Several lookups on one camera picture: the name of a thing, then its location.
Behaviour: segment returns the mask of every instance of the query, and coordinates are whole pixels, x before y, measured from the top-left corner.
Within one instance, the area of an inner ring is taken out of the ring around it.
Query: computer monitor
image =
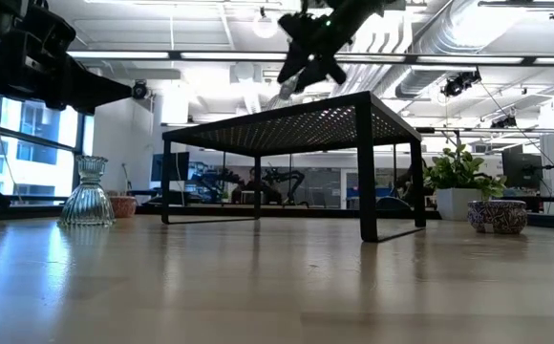
[[[540,156],[502,152],[502,167],[507,187],[540,189],[543,180],[543,160]]]
[[[188,163],[190,162],[190,153],[172,153],[169,181],[187,181]],[[162,154],[155,154],[152,159],[152,182],[160,182],[162,179]]]

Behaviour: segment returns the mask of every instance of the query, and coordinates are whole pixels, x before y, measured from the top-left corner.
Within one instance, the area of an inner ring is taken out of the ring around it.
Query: perforated tabletop
[[[374,145],[421,141],[413,127],[370,92],[173,130],[162,138],[250,157],[354,148],[356,125],[366,125],[356,117],[368,115]]]

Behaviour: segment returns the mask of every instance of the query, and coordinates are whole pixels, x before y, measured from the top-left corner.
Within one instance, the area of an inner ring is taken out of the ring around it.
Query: wooden table surface
[[[0,343],[554,343],[554,229],[358,226],[0,223]]]

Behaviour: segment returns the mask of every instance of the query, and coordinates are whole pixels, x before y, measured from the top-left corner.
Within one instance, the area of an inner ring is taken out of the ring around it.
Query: potted plant
[[[442,150],[433,157],[435,166],[424,169],[426,185],[437,190],[437,206],[443,220],[466,221],[468,203],[499,197],[504,190],[505,177],[499,179],[479,173],[484,159],[473,158],[465,152],[465,144],[456,151]]]

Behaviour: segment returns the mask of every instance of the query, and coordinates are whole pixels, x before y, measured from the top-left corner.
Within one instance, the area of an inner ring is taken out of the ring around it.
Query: table leg
[[[374,191],[373,118],[370,106],[356,106],[357,176],[360,193],[360,236],[365,242],[378,241]]]
[[[415,226],[426,226],[426,205],[423,196],[423,162],[421,142],[411,141],[411,166],[413,168],[413,198],[415,207]]]
[[[260,157],[254,158],[254,218],[260,219],[261,202],[262,202],[262,166]]]
[[[162,151],[162,178],[160,181],[160,187],[162,188],[162,223],[169,225],[169,200],[170,195],[170,176],[171,170],[171,141],[164,141],[164,149]]]

